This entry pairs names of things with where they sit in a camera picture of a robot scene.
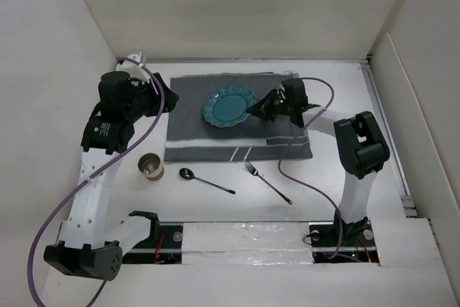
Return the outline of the black spoon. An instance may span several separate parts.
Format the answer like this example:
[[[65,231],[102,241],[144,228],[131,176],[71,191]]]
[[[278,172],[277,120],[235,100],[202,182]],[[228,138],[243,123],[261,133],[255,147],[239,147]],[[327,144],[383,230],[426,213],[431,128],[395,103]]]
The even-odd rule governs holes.
[[[226,187],[223,187],[221,185],[217,185],[215,183],[212,183],[208,180],[204,180],[202,178],[198,178],[195,176],[195,174],[193,173],[192,170],[190,170],[189,168],[181,168],[179,170],[179,176],[183,179],[183,180],[197,180],[197,181],[200,181],[202,183],[205,183],[207,185],[211,185],[215,188],[218,188],[220,190],[223,190],[223,191],[226,191],[227,193],[230,193],[232,195],[235,195],[236,194],[236,191],[232,190],[232,189],[229,189],[229,188],[226,188]]]

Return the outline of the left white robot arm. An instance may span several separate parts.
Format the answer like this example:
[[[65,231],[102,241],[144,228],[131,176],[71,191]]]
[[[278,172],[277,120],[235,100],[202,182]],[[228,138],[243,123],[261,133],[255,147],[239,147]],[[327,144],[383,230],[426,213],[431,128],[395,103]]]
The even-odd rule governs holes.
[[[81,189],[73,197],[57,244],[45,248],[46,263],[64,275],[112,281],[124,255],[141,243],[160,240],[158,215],[133,211],[121,225],[107,231],[106,215],[117,170],[133,150],[134,123],[171,112],[179,100],[153,73],[149,81],[114,71],[101,76],[95,105],[81,142]]]

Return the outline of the grey striped placemat cloth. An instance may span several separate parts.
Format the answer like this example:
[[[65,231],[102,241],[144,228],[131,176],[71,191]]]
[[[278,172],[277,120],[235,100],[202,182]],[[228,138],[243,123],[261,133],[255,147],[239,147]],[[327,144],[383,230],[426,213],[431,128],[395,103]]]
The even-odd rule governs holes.
[[[275,122],[250,116],[240,124],[219,128],[203,115],[205,102],[221,88],[243,86],[261,100],[283,80],[297,78],[285,73],[221,73],[187,75],[170,81],[179,96],[167,124],[165,162],[242,162],[278,160],[300,131],[288,117]]]

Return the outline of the black fork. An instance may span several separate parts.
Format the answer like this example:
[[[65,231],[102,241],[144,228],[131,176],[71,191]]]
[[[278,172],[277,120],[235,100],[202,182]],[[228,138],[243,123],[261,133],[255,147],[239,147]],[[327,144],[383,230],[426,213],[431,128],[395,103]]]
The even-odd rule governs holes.
[[[280,192],[276,187],[273,186],[268,180],[266,180],[262,175],[259,174],[259,171],[256,169],[253,164],[249,161],[244,162],[245,168],[251,173],[253,176],[258,177],[261,181],[263,181],[267,186],[269,186],[277,195],[279,195],[286,203],[292,205],[293,202],[282,192]]]

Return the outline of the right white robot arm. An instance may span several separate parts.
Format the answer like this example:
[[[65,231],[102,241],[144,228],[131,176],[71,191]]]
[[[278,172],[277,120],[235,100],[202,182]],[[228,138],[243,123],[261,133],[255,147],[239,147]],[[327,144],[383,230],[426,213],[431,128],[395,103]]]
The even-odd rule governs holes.
[[[288,116],[291,123],[305,134],[307,129],[321,132],[336,140],[340,163],[346,172],[340,204],[334,215],[332,236],[336,242],[348,245],[359,234],[358,226],[367,222],[367,205],[377,173],[390,159],[390,149],[374,114],[363,111],[355,115],[331,111],[335,93],[325,106],[312,104],[307,97],[302,78],[282,82],[247,113],[273,122],[277,116]]]

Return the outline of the teal scalloped plate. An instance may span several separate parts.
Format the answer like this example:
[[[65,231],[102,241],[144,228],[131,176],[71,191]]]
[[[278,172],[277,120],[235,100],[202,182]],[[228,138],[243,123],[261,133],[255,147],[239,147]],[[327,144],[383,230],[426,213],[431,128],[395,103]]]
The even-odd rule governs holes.
[[[250,89],[227,86],[208,98],[203,106],[203,118],[214,127],[233,127],[249,117],[247,109],[257,102],[257,97]]]

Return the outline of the steel cup with brown band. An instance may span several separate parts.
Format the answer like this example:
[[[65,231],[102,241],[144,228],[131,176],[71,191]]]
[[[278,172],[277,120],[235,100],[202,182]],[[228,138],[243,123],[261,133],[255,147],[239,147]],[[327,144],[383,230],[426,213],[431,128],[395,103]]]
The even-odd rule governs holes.
[[[150,181],[158,181],[165,173],[161,158],[155,153],[147,153],[140,157],[138,170]]]

